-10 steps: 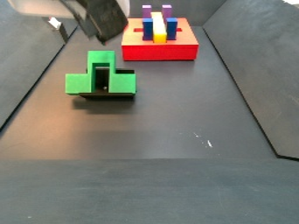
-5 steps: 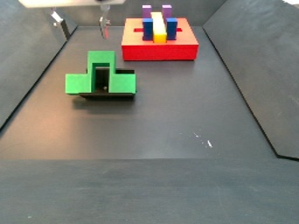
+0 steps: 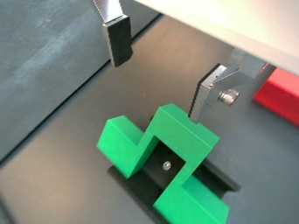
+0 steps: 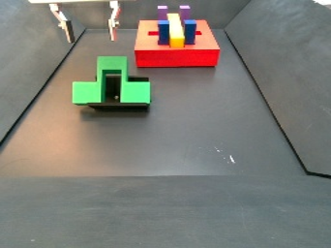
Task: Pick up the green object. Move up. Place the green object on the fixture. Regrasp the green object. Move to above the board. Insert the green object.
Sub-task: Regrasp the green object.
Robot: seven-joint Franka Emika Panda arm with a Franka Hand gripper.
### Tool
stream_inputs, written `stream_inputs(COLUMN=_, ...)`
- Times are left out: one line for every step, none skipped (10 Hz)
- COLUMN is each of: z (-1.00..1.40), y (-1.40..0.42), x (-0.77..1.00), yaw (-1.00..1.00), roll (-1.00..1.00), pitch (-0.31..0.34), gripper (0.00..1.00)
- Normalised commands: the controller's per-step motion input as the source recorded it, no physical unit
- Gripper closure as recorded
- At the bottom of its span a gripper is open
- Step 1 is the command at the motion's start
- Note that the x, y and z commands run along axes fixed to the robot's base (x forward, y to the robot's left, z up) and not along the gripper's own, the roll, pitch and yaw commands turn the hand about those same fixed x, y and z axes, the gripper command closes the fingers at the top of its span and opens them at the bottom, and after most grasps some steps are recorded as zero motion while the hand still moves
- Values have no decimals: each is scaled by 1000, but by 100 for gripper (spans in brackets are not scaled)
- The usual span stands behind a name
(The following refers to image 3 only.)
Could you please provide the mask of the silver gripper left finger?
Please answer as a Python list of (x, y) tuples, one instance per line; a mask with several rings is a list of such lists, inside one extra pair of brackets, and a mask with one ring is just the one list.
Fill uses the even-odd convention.
[(119, 0), (93, 0), (103, 19), (107, 47), (114, 67), (121, 67), (133, 57), (131, 20)]

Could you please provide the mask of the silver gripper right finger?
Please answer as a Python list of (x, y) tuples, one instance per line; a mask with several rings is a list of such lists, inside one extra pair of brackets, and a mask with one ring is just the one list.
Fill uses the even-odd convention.
[(269, 63), (244, 50), (234, 48), (229, 65), (221, 63), (209, 71), (198, 83), (189, 117), (198, 123), (213, 106), (222, 102), (232, 106), (240, 98), (236, 87), (253, 81), (268, 68)]

